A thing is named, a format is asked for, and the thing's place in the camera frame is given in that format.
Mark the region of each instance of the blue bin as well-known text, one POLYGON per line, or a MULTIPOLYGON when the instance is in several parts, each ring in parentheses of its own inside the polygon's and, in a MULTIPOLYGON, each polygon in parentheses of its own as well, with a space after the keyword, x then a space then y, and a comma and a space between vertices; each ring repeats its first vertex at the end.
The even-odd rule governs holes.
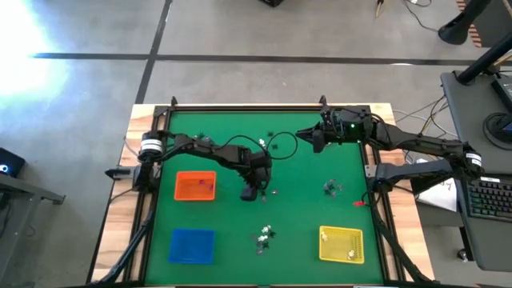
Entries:
POLYGON ((213 230, 174 229, 170 237, 171 263, 211 264, 214 261, 213 230))

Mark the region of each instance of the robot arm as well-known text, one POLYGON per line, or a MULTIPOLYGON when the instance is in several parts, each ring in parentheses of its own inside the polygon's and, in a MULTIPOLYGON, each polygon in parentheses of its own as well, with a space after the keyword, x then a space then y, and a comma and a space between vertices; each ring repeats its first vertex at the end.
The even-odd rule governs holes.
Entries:
POLYGON ((215 145, 212 142, 191 138, 186 134, 172 134, 168 131, 150 131, 142 135, 138 160, 141 173, 136 174, 134 186, 146 187, 151 182, 151 171, 156 162, 164 162, 178 154, 190 154, 216 161, 221 166, 236 170, 247 187, 240 199, 254 201, 260 190, 268 187, 272 160, 266 150, 252 152, 240 145, 215 145), (164 138, 172 138, 174 145, 164 150, 164 138))
POLYGON ((329 107, 325 97, 320 102, 322 122, 297 131, 297 137, 313 144, 313 152, 320 153, 327 143, 361 142, 378 150, 404 149, 443 157, 442 160, 395 166, 382 163, 367 166, 374 188, 391 191, 393 185, 404 179, 423 178, 428 188, 448 178, 477 178, 484 174, 482 158, 467 142, 432 138, 412 134, 386 124, 379 116, 361 107, 329 107))

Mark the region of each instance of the paper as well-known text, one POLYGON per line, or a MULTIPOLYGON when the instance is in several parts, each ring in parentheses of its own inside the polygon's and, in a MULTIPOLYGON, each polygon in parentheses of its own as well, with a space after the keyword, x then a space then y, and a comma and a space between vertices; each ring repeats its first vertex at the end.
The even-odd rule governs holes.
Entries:
MULTIPOLYGON (((423 163, 426 160, 419 159, 417 162, 423 163)), ((455 180, 450 178, 420 193, 418 201, 457 212, 457 187, 455 180)))

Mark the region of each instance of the red object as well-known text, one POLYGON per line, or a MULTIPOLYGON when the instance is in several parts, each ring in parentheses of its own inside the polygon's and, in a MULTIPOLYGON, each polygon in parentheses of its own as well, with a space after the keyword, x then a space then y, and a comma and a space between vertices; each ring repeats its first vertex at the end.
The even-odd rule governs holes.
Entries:
POLYGON ((212 201, 215 199, 215 171, 180 171, 176 173, 174 200, 212 201))

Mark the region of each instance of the green table surface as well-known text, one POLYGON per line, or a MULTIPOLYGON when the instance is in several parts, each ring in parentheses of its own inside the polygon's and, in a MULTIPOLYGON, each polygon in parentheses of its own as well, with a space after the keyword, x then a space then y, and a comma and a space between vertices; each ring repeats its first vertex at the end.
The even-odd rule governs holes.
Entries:
MULTIPOLYGON (((318 122, 318 112, 177 112, 173 133, 203 132, 217 144, 236 134, 268 142, 269 131, 295 132, 318 122)), ((294 140, 276 137, 269 149, 275 157, 289 154, 294 140)), ((259 148, 245 139, 231 144, 259 148)), ((150 245, 146 284, 378 284, 382 273, 370 210, 353 206, 366 190, 358 145, 331 145, 314 154, 312 145, 299 139, 298 151, 287 160, 273 161, 266 202, 243 202, 245 186, 234 170, 191 155, 178 155, 163 167, 161 189, 150 245), (216 198, 212 202, 174 200, 176 173, 190 170, 217 172, 216 198), (324 183, 335 179, 342 185, 336 198, 325 196, 324 183), (254 237, 272 225, 277 233, 270 248, 257 254, 254 237), (322 261, 318 257, 320 226, 340 226, 363 231, 364 264, 322 261), (169 263, 171 232, 176 228, 215 231, 211 265, 169 263)))

